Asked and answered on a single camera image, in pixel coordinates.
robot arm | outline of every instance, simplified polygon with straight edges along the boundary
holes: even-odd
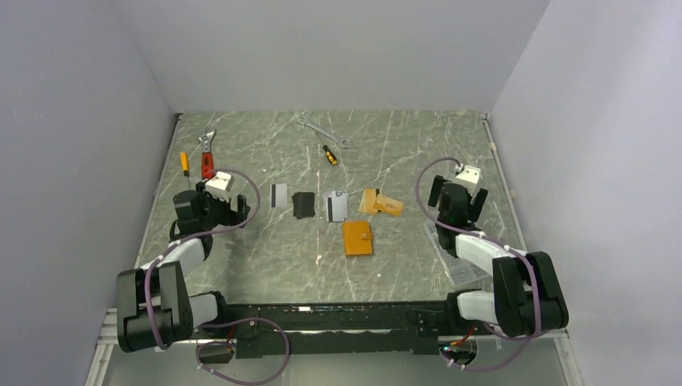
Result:
[[[177,246],[152,272],[150,292],[159,299],[154,317],[165,343],[189,339],[194,329],[206,322],[219,322],[225,304],[219,292],[188,296],[184,274],[208,257],[212,236],[201,236],[180,244],[183,237],[210,231],[217,225],[237,225],[246,219],[250,207],[246,198],[237,196],[237,208],[230,208],[229,191],[233,178],[218,172],[196,184],[194,191],[181,191],[173,197],[178,219],[170,228],[169,246]],[[156,346],[150,319],[144,306],[144,276],[151,263],[119,273],[116,281],[117,335],[126,352]]]
[[[220,293],[187,295],[183,273],[204,259],[201,240],[189,240],[173,249],[153,272],[150,290],[159,299],[154,305],[154,316],[166,343],[189,339],[196,327],[219,318],[219,304],[224,302]],[[149,316],[141,306],[145,301],[144,276],[149,267],[146,264],[121,272],[116,280],[117,334],[125,352],[156,346]]]
[[[479,187],[480,169],[460,166],[453,181],[437,175],[431,187],[429,205],[438,206],[438,220],[467,231],[454,232],[437,226],[438,242],[455,258],[469,261],[493,278],[493,292],[462,291],[450,294],[455,320],[482,321],[499,326],[509,337],[530,335],[535,319],[528,270],[505,248],[484,240],[475,226],[487,197]],[[526,253],[533,267],[540,295],[540,324],[543,331],[566,327],[569,313],[552,259],[547,253]]]

red wire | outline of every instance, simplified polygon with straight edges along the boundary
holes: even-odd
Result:
[[[451,343],[451,345],[453,345],[453,346],[460,346],[460,345],[464,344],[464,342],[465,342],[467,339],[469,339],[469,337],[470,337],[471,334],[473,334],[473,333],[474,333],[474,327],[471,326],[471,327],[469,328],[469,331],[467,331],[466,335],[464,335],[464,338],[462,338],[462,339],[460,339],[460,340],[455,340],[454,342]]]

orange wallet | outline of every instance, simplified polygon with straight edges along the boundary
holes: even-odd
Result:
[[[346,256],[372,254],[372,231],[367,221],[346,221],[343,223],[343,247]]]

wrench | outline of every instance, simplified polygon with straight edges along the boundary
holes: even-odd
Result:
[[[199,137],[199,142],[203,145],[203,152],[201,153],[201,178],[202,179],[212,179],[214,175],[213,172],[213,153],[211,153],[211,142],[213,142],[213,137],[216,136],[216,129],[209,130],[208,127],[204,130],[204,133]]]
[[[347,149],[351,147],[351,143],[353,143],[353,141],[350,138],[335,135],[331,131],[326,131],[325,129],[319,127],[315,123],[311,122],[310,118],[306,117],[305,115],[299,115],[298,118],[296,118],[296,122],[298,122],[299,125],[308,126],[311,129],[317,131],[318,133],[331,138],[342,149]]]

cable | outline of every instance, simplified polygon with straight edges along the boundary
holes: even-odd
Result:
[[[264,323],[268,323],[270,326],[275,327],[275,330],[281,334],[282,338],[284,338],[284,346],[285,346],[284,360],[282,361],[281,366],[278,368],[277,371],[275,371],[275,372],[274,372],[271,376],[269,376],[268,378],[265,378],[264,380],[258,380],[258,381],[236,380],[236,379],[234,379],[234,378],[232,378],[232,377],[226,376],[226,375],[223,374],[222,372],[218,372],[217,370],[212,369],[212,368],[210,368],[209,366],[203,364],[203,363],[201,362],[201,358],[199,357],[199,354],[201,353],[201,351],[202,351],[205,347],[208,347],[208,346],[228,346],[228,347],[233,346],[232,343],[229,343],[229,342],[218,342],[218,341],[215,341],[215,340],[212,341],[212,342],[208,342],[208,343],[202,344],[202,345],[199,346],[199,348],[197,349],[197,351],[196,351],[196,363],[199,364],[199,368],[201,368],[202,370],[205,370],[205,371],[207,371],[207,372],[210,372],[212,375],[217,376],[218,378],[221,378],[222,380],[227,380],[228,382],[232,382],[232,383],[234,383],[234,384],[241,384],[241,385],[243,385],[243,386],[259,386],[259,385],[261,385],[261,384],[267,384],[267,383],[270,382],[271,380],[274,380],[275,378],[277,378],[278,376],[280,376],[280,374],[284,371],[284,369],[286,368],[286,365],[287,365],[288,362],[289,362],[289,358],[290,358],[290,346],[289,346],[289,338],[287,338],[286,334],[284,333],[284,330],[282,330],[282,328],[279,327],[275,322],[273,322],[273,321],[271,321],[271,320],[268,320],[268,319],[264,319],[264,318],[245,318],[245,319],[236,320],[236,321],[230,322],[230,323],[221,323],[221,324],[202,324],[201,327],[202,327],[202,328],[225,328],[225,327],[235,326],[235,325],[237,325],[237,324],[247,323],[247,322],[264,322]]]
[[[466,342],[466,340],[469,339],[471,334],[474,334],[474,327],[473,326],[471,326],[469,328],[469,330],[466,332],[466,335],[464,335],[464,338],[462,338],[460,340],[454,340],[454,341],[450,342],[450,345],[451,346],[460,346],[460,345],[464,344],[464,342]]]
[[[258,186],[256,183],[248,177],[243,171],[237,170],[237,169],[232,169],[232,168],[223,168],[223,169],[215,169],[214,171],[223,171],[225,173],[235,173],[237,175],[240,175],[246,179],[247,182],[251,184],[253,187],[253,190],[256,192],[256,207],[251,211],[251,215],[248,216],[244,221],[238,223],[237,225],[233,225],[231,227],[226,227],[224,229],[218,229],[218,230],[211,230],[211,231],[206,231],[206,232],[198,232],[193,235],[189,235],[187,237],[184,237],[180,240],[179,243],[173,243],[171,246],[169,246],[163,253],[161,254],[160,257],[157,257],[154,259],[154,261],[151,262],[150,267],[147,269],[147,272],[145,274],[145,302],[146,302],[146,310],[147,310],[147,315],[149,315],[150,319],[150,326],[151,326],[151,332],[154,335],[154,341],[156,342],[156,345],[161,348],[162,350],[167,350],[169,345],[165,344],[163,340],[161,339],[161,333],[158,331],[158,324],[156,323],[156,317],[154,316],[154,306],[152,305],[151,302],[151,274],[156,268],[157,265],[161,263],[161,261],[168,256],[171,252],[173,252],[174,249],[178,248],[178,245],[181,245],[182,243],[186,243],[189,240],[202,237],[202,236],[208,236],[208,235],[217,235],[220,233],[226,233],[233,231],[235,229],[241,228],[251,222],[253,217],[256,216],[258,213],[258,209],[261,208],[261,193],[258,191]]]
[[[526,256],[525,256],[524,254],[517,252],[517,251],[516,251],[515,249],[513,249],[513,248],[509,248],[505,243],[503,243],[503,242],[500,241],[500,240],[497,240],[497,239],[494,238],[494,237],[491,237],[491,236],[488,236],[488,235],[483,235],[483,236],[482,236],[482,235],[480,235],[480,234],[478,234],[478,233],[470,232],[470,231],[467,231],[467,230],[464,230],[464,229],[460,229],[460,228],[455,228],[455,227],[450,226],[450,225],[448,225],[448,224],[442,223],[441,221],[438,221],[438,219],[436,219],[435,217],[433,217],[433,216],[429,213],[429,210],[426,208],[426,206],[424,205],[424,202],[421,200],[421,196],[420,196],[420,194],[419,194],[419,185],[421,184],[421,179],[424,177],[424,174],[426,173],[426,171],[427,171],[428,169],[430,169],[433,165],[435,165],[435,164],[437,164],[437,163],[440,163],[440,162],[443,162],[443,161],[453,161],[453,162],[456,162],[458,166],[461,166],[461,165],[462,165],[462,163],[461,163],[459,160],[457,160],[456,158],[452,158],[452,157],[438,158],[438,159],[432,161],[429,165],[427,165],[427,166],[419,173],[419,177],[417,178],[417,183],[416,183],[415,186],[414,186],[414,193],[415,193],[415,196],[416,196],[416,198],[417,198],[417,204],[419,205],[419,207],[421,208],[421,210],[424,212],[424,214],[426,215],[426,217],[428,217],[428,218],[429,218],[430,220],[432,220],[436,225],[438,225],[438,226],[440,226],[440,227],[442,227],[442,228],[448,229],[448,230],[453,231],[453,232],[458,232],[458,233],[461,233],[461,234],[463,234],[463,235],[478,237],[478,238],[481,238],[481,239],[483,239],[483,240],[490,241],[491,243],[493,243],[493,244],[495,244],[495,245],[498,245],[498,246],[501,247],[501,248],[504,248],[504,250],[508,251],[508,252],[511,253],[514,257],[517,257],[519,260],[521,260],[521,262],[525,265],[526,269],[528,270],[528,275],[529,275],[530,281],[531,281],[531,291],[532,291],[532,299],[533,299],[533,311],[534,311],[534,313],[535,313],[535,315],[534,315],[534,316],[535,316],[535,332],[533,332],[532,335],[527,336],[527,337],[525,337],[525,338],[508,338],[508,340],[523,340],[523,341],[524,341],[524,344],[523,344],[521,347],[519,347],[519,349],[516,350],[516,352],[514,352],[514,354],[512,354],[507,360],[503,361],[502,363],[497,364],[497,365],[495,365],[495,366],[489,366],[489,367],[486,367],[486,368],[466,368],[466,370],[467,370],[467,371],[470,371],[470,372],[491,372],[491,371],[494,371],[494,370],[498,370],[498,369],[500,369],[500,368],[503,368],[503,367],[507,366],[508,364],[510,364],[511,362],[513,362],[514,359],[516,359],[516,358],[520,355],[520,353],[526,348],[526,346],[527,346],[528,343],[530,342],[530,339],[536,338],[536,337],[542,335],[542,327],[541,327],[541,325],[540,325],[540,295],[538,294],[538,290],[537,290],[537,280],[536,280],[536,278],[535,278],[535,272],[534,272],[534,270],[533,270],[533,267],[532,267],[530,261],[528,261],[528,259],[526,258]],[[458,366],[458,367],[460,367],[462,370],[465,369],[463,366],[461,366],[461,365],[459,365],[459,364],[457,364],[457,363],[453,363],[453,364],[456,365],[456,366]]]

